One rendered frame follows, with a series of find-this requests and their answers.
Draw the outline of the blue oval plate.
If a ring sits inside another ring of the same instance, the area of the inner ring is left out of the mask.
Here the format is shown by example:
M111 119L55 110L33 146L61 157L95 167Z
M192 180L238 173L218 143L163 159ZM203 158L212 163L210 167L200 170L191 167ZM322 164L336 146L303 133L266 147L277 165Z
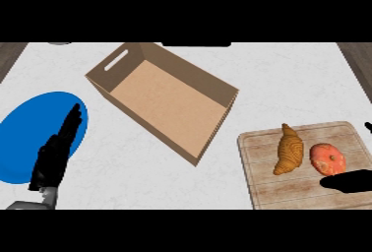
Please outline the blue oval plate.
M74 155L88 130L88 107L71 93L51 92L29 99L0 122L0 181L11 184L32 182L40 147L57 134L67 114L80 104L82 124L77 129L70 155Z

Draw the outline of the golden brown croissant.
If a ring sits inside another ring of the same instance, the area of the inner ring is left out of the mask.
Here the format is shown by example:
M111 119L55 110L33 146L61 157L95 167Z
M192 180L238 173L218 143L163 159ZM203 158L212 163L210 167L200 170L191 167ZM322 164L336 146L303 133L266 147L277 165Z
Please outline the golden brown croissant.
M278 162L274 174L293 172L303 164L305 142L296 130L288 124L283 124L283 138L278 146Z

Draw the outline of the pale wooden cutting board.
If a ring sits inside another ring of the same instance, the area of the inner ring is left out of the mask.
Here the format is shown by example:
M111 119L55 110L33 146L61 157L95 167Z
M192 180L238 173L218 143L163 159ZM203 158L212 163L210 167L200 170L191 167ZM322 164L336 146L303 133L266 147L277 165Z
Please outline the pale wooden cutting board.
M372 170L372 155L347 121L294 126L305 141L303 165L293 172L274 174L283 129L243 133L238 148L244 165L252 204L256 210L372 209L372 191L345 194L324 188L322 174L311 163L311 147L333 144L346 156L346 170Z

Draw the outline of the brown cardboard box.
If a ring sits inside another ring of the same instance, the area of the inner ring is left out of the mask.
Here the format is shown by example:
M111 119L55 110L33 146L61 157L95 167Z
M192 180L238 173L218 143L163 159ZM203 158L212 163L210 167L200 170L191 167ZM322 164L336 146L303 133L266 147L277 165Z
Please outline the brown cardboard box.
M170 149L198 163L238 88L153 42L123 43L86 78Z

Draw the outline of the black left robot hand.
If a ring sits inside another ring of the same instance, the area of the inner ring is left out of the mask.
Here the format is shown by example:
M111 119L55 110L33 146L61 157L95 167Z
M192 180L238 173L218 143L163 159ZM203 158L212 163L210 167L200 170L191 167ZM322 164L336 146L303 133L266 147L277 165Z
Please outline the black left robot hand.
M70 148L82 121L80 104L76 103L58 133L49 137L46 144L40 147L30 183L32 191L60 186L67 169Z

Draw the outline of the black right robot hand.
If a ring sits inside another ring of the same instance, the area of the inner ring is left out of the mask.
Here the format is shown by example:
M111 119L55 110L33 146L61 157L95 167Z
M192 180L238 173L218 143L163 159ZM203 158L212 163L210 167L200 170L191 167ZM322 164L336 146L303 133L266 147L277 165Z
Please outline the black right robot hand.
M372 154L353 125L347 121L324 124L322 143L331 144L345 156L346 171L327 175L321 186L345 194L372 192Z

